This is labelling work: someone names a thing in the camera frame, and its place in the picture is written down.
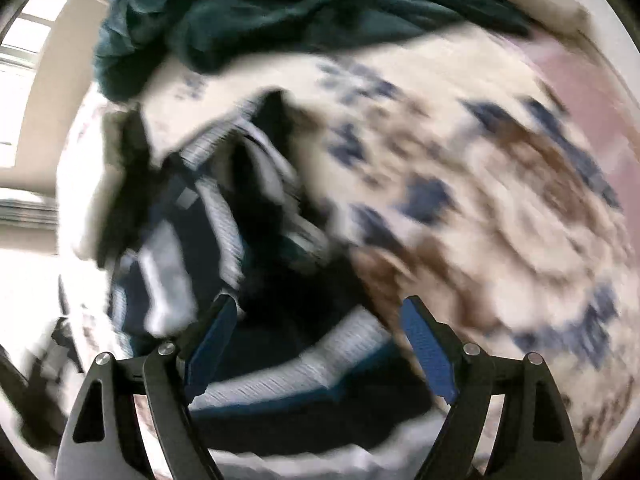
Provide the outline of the navy striped knit sweater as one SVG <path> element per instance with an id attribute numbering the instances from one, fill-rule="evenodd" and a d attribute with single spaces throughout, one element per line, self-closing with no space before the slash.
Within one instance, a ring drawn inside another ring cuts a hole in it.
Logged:
<path id="1" fill-rule="evenodd" d="M 372 450 L 432 407 L 299 191 L 292 131 L 277 91 L 201 128 L 134 194 L 114 266 L 108 314 L 135 356 L 213 320 L 184 393 L 217 452 Z"/>

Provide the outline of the floral bed quilt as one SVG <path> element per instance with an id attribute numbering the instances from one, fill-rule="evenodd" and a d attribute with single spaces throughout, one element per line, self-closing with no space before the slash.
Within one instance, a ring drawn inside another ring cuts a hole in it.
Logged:
<path id="1" fill-rule="evenodd" d="M 418 296 L 494 356 L 546 361 L 581 479 L 639 402 L 639 275 L 626 218 L 591 146 L 543 76 L 474 25 L 332 53 L 245 55 L 213 76 L 168 56 L 126 104 L 91 87 L 58 164 L 62 287 L 80 362 L 136 358 L 108 314 L 116 259 L 166 158 L 201 128 L 277 91 L 288 159 L 373 313 L 431 395 L 431 411 L 372 450 L 293 456 L 208 449 L 230 479 L 409 479 L 447 402 L 401 327 Z"/>

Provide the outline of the white window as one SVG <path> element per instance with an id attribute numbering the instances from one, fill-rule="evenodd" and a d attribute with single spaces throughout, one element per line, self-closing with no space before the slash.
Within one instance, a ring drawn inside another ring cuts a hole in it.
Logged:
<path id="1" fill-rule="evenodd" d="M 68 0 L 27 0 L 1 40 L 1 167 L 15 165 L 37 65 Z"/>

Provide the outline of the dark teal fleece blanket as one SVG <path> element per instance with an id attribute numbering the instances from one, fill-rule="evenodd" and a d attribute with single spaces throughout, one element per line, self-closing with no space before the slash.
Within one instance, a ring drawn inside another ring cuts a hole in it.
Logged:
<path id="1" fill-rule="evenodd" d="M 532 21 L 508 0 L 110 0 L 94 79 L 126 102 L 168 54 L 212 74 L 243 54 L 348 50 L 462 22 L 527 36 Z"/>

